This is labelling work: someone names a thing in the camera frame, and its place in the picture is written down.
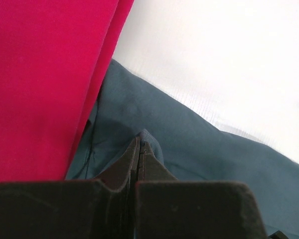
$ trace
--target red fabric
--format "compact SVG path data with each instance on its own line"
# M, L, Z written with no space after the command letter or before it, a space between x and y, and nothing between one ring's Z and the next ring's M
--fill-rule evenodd
M133 0L0 0L0 181L64 179Z

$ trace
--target gray cloth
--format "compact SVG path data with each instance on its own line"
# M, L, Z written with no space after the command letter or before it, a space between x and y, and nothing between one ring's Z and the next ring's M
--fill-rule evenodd
M246 183L267 233L281 230L299 239L299 165L285 156L219 131L116 61L108 68L93 114L90 141L80 144L67 179L98 175L140 134L179 180Z

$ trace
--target gray fabric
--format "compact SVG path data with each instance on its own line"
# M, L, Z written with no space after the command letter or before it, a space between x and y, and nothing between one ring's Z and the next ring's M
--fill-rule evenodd
M67 179L98 175L140 134L179 180L246 183L267 233L281 230L299 239L298 164L261 143L219 131L116 61L108 68L95 110L89 160L76 157Z

